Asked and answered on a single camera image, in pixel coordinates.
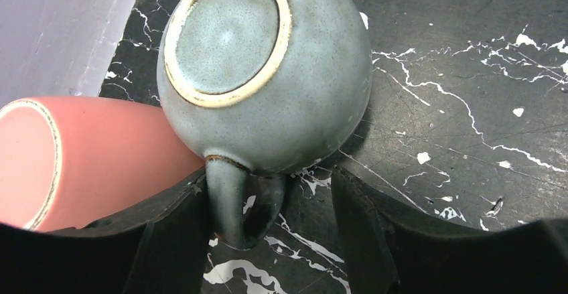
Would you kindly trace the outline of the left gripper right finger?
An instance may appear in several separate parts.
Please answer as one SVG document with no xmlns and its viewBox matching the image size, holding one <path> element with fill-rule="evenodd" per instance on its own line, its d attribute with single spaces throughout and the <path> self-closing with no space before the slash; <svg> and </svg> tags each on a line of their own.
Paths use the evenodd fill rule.
<svg viewBox="0 0 568 294">
<path fill-rule="evenodd" d="M 567 220 L 486 232 L 422 213 L 343 168 L 332 201 L 353 293 L 566 293 Z"/>
</svg>

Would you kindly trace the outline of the grey upside-down mug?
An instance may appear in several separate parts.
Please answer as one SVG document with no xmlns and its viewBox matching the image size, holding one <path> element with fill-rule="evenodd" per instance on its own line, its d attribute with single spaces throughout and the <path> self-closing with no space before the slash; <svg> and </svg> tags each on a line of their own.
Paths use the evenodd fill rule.
<svg viewBox="0 0 568 294">
<path fill-rule="evenodd" d="M 367 109 L 367 29 L 352 0 L 180 0 L 156 67 L 161 107 L 206 163 L 216 233 L 248 250 L 286 175 L 337 151 Z"/>
</svg>

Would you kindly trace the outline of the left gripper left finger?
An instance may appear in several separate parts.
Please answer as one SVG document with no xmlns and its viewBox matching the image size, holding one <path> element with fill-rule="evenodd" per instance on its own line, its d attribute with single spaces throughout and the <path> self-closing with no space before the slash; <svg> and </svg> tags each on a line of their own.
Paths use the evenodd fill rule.
<svg viewBox="0 0 568 294">
<path fill-rule="evenodd" d="M 199 293 L 211 223 L 199 169 L 84 228 L 1 226 L 2 293 Z"/>
</svg>

